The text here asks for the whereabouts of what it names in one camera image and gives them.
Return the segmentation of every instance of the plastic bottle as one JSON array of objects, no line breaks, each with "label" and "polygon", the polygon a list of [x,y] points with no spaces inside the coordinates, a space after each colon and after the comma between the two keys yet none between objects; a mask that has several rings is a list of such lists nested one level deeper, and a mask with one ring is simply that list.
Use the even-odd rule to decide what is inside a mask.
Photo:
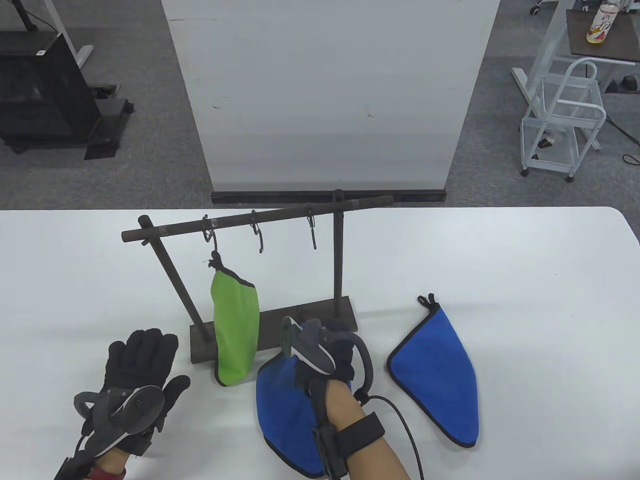
[{"label": "plastic bottle", "polygon": [[596,16],[591,23],[591,28],[587,32],[587,42],[590,44],[601,44],[607,38],[609,29],[613,25],[613,20],[620,11],[620,0],[604,0],[596,12]]}]

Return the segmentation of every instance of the dark shelf top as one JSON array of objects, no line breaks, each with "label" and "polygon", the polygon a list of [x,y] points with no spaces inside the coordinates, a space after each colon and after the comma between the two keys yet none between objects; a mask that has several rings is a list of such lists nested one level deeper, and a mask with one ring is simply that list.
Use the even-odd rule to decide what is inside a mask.
[{"label": "dark shelf top", "polygon": [[49,50],[58,34],[54,31],[0,31],[0,57],[33,57]]},{"label": "dark shelf top", "polygon": [[607,38],[600,45],[587,42],[586,36],[593,17],[595,12],[566,11],[569,48],[573,55],[640,61],[640,45],[629,14],[618,14]]}]

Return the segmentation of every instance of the wrist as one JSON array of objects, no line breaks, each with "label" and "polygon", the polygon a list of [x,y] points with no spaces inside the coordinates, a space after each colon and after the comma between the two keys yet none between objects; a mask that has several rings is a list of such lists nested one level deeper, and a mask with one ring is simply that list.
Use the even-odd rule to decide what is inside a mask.
[{"label": "wrist", "polygon": [[366,415],[346,383],[329,380],[326,388],[326,412],[329,422],[338,431],[363,419]]},{"label": "wrist", "polygon": [[120,475],[129,460],[129,454],[112,448],[95,461],[95,466],[107,474]]}]

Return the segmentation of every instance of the blue towel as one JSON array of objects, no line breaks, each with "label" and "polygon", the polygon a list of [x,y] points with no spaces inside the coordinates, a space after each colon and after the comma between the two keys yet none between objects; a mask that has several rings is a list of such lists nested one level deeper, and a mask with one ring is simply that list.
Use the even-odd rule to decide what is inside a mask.
[{"label": "blue towel", "polygon": [[317,426],[311,400],[295,387],[296,357],[277,354],[260,370],[255,383],[258,423],[267,445],[295,471],[324,476],[312,428]]},{"label": "blue towel", "polygon": [[429,314],[391,352],[387,371],[452,442],[471,448],[479,432],[473,365],[433,294],[418,301]]}]

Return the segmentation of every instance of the black machine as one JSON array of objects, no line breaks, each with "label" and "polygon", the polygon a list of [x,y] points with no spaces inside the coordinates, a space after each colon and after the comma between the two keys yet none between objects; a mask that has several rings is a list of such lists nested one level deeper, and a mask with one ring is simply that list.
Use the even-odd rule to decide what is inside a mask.
[{"label": "black machine", "polygon": [[126,99],[94,99],[62,34],[0,31],[0,138],[15,153],[86,147],[85,159],[113,157],[133,111]]},{"label": "black machine", "polygon": [[[75,396],[74,406],[85,419],[82,437],[74,456],[65,460],[54,480],[88,477],[95,459],[125,437],[153,428],[164,406],[164,393],[155,385],[134,390],[112,387],[100,393],[81,392]],[[135,454],[144,454],[149,445]]]},{"label": "black machine", "polygon": [[[369,401],[369,389],[373,384],[373,364],[371,356],[362,339],[352,332],[333,332],[322,325],[320,319],[304,322],[303,326],[291,317],[282,321],[282,352],[287,357],[296,356],[322,375],[334,373],[335,360],[328,346],[337,341],[353,342],[358,349],[364,365],[365,378],[362,387],[353,394],[364,405]],[[342,431],[329,423],[326,412],[326,380],[312,380],[308,385],[311,405],[314,409],[318,427],[313,429],[314,440],[329,480],[337,480],[348,473],[347,458],[364,447],[375,442],[385,434],[378,416],[367,415]]]}]

